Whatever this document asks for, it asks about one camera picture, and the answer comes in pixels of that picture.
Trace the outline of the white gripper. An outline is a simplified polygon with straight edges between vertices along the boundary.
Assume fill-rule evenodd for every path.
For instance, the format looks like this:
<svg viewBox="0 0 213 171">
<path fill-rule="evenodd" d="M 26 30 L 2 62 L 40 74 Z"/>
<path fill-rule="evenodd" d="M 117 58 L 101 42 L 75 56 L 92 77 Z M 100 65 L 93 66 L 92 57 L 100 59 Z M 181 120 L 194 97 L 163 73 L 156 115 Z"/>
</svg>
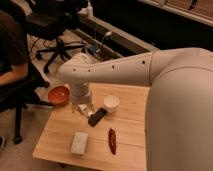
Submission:
<svg viewBox="0 0 213 171">
<path fill-rule="evenodd" d="M 86 104 L 88 111 L 93 112 L 93 104 L 91 102 L 92 93 L 88 83 L 83 84 L 72 84 L 70 91 L 72 113 L 77 112 L 78 104 Z"/>
</svg>

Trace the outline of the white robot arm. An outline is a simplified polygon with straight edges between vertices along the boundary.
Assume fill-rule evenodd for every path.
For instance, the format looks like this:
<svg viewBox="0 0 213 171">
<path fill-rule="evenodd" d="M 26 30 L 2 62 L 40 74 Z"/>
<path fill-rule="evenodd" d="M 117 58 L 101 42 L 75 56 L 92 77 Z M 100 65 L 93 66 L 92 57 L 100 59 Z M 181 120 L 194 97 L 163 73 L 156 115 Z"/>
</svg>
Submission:
<svg viewBox="0 0 213 171">
<path fill-rule="evenodd" d="M 78 53 L 61 65 L 71 96 L 83 85 L 146 86 L 147 171 L 213 171 L 213 52 L 178 48 L 93 63 Z"/>
</svg>

